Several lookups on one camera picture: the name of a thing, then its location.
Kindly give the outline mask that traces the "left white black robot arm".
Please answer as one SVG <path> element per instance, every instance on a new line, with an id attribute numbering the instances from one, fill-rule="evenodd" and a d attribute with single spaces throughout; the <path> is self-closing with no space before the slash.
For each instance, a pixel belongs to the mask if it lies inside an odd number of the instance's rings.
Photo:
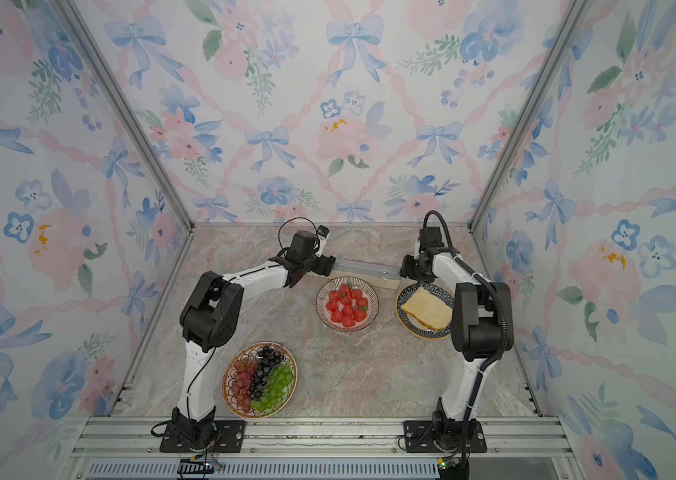
<path id="1" fill-rule="evenodd" d="M 243 302 L 280 288 L 294 287 L 306 274 L 329 276 L 335 264 L 323 250 L 324 225 L 297 231 L 289 246 L 263 264 L 236 273 L 203 273 L 179 317 L 185 341 L 185 371 L 179 400 L 166 425 L 162 445 L 174 442 L 191 451 L 210 447 L 214 426 L 214 385 L 220 352 L 234 335 Z"/>

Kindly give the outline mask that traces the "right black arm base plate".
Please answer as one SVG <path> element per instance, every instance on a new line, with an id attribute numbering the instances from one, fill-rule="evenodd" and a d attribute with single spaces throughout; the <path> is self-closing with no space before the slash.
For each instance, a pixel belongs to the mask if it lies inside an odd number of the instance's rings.
<path id="1" fill-rule="evenodd" d="M 406 420 L 402 423 L 404 448 L 408 453 L 452 454 L 462 447 L 463 424 L 435 424 L 432 420 Z M 466 424 L 466 452 L 486 453 L 486 435 L 482 424 L 471 419 Z"/>

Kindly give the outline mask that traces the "cream plastic wrap dispenser box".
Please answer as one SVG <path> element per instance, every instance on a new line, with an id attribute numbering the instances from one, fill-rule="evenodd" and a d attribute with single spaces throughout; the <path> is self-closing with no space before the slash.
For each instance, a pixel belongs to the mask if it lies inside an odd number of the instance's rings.
<path id="1" fill-rule="evenodd" d="M 331 277 L 357 278 L 373 287 L 389 290 L 396 290 L 402 280 L 398 267 L 340 259 L 336 260 L 331 271 Z"/>

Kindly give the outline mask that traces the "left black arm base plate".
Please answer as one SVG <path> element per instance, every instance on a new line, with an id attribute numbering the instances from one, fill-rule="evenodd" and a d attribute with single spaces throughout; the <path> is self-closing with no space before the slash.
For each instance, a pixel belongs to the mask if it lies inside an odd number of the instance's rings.
<path id="1" fill-rule="evenodd" d="M 240 453 L 247 423 L 243 420 L 203 420 L 189 425 L 170 420 L 159 446 L 161 453 Z"/>

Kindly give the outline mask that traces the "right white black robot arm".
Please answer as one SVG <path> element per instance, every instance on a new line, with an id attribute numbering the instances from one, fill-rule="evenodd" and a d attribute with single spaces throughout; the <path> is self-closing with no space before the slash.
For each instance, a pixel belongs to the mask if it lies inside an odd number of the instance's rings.
<path id="1" fill-rule="evenodd" d="M 407 448 L 479 451 L 476 411 L 481 387 L 513 346 L 510 288 L 468 265 L 442 226 L 422 227 L 416 249 L 416 254 L 405 256 L 400 269 L 400 275 L 414 283 L 398 296 L 398 317 L 419 336 L 449 338 L 457 358 L 430 425 L 420 433 L 410 432 Z"/>

